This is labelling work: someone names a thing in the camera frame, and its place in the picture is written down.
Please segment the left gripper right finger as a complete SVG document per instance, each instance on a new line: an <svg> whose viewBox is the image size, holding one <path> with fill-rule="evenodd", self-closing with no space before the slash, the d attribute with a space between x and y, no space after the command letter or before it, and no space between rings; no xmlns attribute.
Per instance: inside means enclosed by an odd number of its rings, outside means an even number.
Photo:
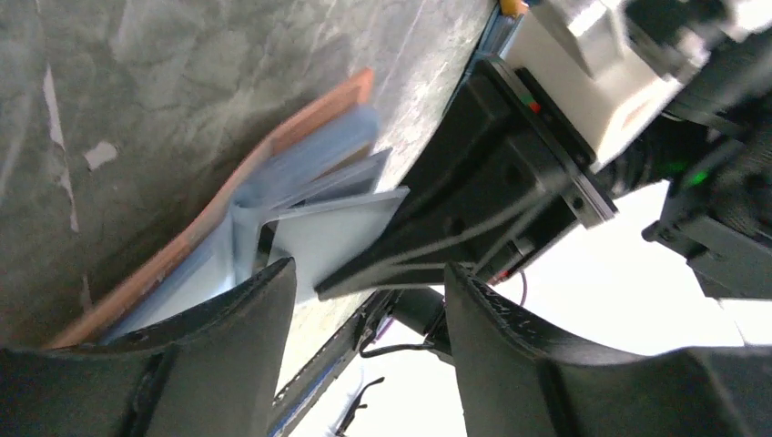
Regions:
<svg viewBox="0 0 772 437"><path fill-rule="evenodd" d="M771 349L606 347L444 271L447 326L471 436L768 436Z"/></svg>

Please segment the grey credit card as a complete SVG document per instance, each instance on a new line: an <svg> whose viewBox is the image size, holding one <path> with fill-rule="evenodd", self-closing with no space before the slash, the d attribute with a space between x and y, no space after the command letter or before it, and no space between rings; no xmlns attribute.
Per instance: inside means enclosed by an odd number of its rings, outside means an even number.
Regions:
<svg viewBox="0 0 772 437"><path fill-rule="evenodd" d="M370 247L409 193L409 188L397 187L277 213L260 229L256 261L268 266L294 258L295 304L303 307L317 302L316 286Z"/></svg>

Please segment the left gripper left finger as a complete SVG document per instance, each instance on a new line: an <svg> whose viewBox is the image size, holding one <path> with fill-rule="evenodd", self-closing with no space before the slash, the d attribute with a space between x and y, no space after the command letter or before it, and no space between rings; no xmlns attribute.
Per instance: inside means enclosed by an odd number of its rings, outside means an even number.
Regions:
<svg viewBox="0 0 772 437"><path fill-rule="evenodd" d="M4 436L263 436L295 304L291 258L106 344L1 351Z"/></svg>

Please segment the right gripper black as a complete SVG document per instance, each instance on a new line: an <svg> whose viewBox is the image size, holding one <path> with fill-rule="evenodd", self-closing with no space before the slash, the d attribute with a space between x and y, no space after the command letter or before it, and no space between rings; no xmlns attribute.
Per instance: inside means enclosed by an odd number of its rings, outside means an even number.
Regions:
<svg viewBox="0 0 772 437"><path fill-rule="evenodd" d="M477 63L402 182L378 239L316 286L320 300L439 284L456 262L484 279L530 265L577 225L612 219L646 183L645 131L681 89L637 52L629 1L538 1L513 44Z"/></svg>

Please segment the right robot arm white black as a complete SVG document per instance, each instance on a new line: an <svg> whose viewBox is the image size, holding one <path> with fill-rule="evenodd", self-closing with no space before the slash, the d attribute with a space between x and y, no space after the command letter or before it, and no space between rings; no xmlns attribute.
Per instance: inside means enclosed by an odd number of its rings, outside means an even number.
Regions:
<svg viewBox="0 0 772 437"><path fill-rule="evenodd" d="M502 52L471 63L383 234L319 279L319 298L440 284L449 263L509 279L660 181L645 239L711 297L768 297L771 4L529 6Z"/></svg>

